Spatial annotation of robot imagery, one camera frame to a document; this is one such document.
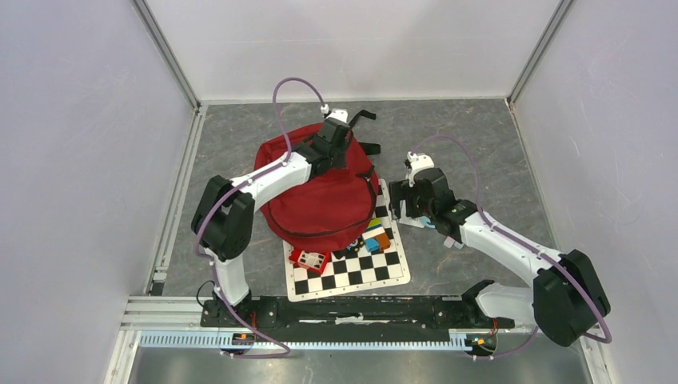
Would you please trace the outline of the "correction tape blister pack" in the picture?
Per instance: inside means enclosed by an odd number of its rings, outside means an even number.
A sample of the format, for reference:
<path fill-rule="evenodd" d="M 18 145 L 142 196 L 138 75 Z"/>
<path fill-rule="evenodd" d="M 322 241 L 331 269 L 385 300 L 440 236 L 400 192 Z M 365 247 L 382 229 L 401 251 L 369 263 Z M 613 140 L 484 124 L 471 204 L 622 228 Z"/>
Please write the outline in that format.
<path fill-rule="evenodd" d="M 430 219 L 425 216 L 419 216 L 416 218 L 411 218 L 406 214 L 406 204 L 405 201 L 401 201 L 401 216 L 397 219 L 397 222 L 406 226 L 413 226 L 417 228 L 429 228 L 434 229 L 435 226 L 431 223 Z"/>

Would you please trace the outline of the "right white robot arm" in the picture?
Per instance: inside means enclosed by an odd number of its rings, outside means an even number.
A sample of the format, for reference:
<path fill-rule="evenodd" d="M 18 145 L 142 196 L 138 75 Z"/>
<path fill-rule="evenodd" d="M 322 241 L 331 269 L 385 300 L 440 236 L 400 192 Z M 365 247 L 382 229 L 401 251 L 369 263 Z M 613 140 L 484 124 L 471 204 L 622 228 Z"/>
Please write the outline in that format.
<path fill-rule="evenodd" d="M 604 320 L 611 305 L 587 254 L 562 253 L 502 226 L 475 202 L 457 198 L 436 167 L 389 183 L 388 192 L 395 218 L 426 217 L 439 234 L 479 250 L 524 281 L 524 288 L 491 282 L 464 301 L 461 313 L 469 325 L 511 318 L 532 323 L 559 346 L 581 337 L 612 342 Z"/>

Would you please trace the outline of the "red backpack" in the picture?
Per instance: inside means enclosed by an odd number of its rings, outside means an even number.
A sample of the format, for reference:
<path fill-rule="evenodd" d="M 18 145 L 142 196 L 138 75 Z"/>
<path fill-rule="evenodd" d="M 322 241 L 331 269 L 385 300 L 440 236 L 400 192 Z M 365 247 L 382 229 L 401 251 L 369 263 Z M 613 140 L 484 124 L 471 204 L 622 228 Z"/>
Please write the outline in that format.
<path fill-rule="evenodd" d="M 354 119 L 348 118 L 353 133 Z M 319 131 L 322 122 L 289 133 L 294 148 Z M 367 145 L 351 140 L 346 167 L 332 169 L 295 186 L 264 204 L 260 211 L 269 228 L 302 250 L 336 251 L 347 247 L 367 228 L 377 204 L 378 182 Z M 255 169 L 270 164 L 287 151 L 280 136 L 259 146 Z"/>

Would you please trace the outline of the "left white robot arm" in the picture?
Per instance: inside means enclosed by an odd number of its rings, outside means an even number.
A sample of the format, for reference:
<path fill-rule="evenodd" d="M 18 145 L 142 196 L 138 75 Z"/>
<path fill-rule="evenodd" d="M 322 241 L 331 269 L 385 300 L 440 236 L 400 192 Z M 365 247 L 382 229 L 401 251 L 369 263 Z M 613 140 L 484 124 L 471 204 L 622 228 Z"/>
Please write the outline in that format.
<path fill-rule="evenodd" d="M 307 142 L 293 148 L 284 134 L 287 151 L 270 164 L 230 180 L 216 176 L 209 181 L 193 218 L 194 250 L 210 262 L 214 291 L 223 301 L 220 314 L 230 325 L 241 326 L 251 315 L 241 255 L 252 236 L 255 212 L 337 164 L 350 145 L 350 132 L 346 111 L 333 110 Z"/>

